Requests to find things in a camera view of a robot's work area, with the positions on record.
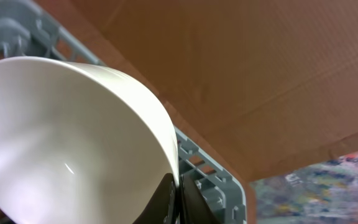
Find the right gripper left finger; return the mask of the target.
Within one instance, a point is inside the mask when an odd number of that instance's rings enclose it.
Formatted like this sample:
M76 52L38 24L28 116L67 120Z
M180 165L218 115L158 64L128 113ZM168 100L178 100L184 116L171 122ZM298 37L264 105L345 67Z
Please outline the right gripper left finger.
M173 174L165 174L143 212L133 224L175 224L176 189Z

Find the white bowl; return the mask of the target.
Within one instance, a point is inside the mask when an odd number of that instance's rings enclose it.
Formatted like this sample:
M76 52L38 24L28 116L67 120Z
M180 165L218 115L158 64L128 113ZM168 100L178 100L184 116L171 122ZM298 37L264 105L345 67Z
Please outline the white bowl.
M0 209L16 223L133 223L165 175L173 123L135 78L41 57L0 60Z

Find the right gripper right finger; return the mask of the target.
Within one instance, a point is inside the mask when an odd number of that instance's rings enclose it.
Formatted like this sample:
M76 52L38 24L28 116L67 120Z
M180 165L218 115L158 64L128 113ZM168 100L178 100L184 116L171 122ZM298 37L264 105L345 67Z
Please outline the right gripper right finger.
M180 223L221 224L191 177L181 175L180 180Z

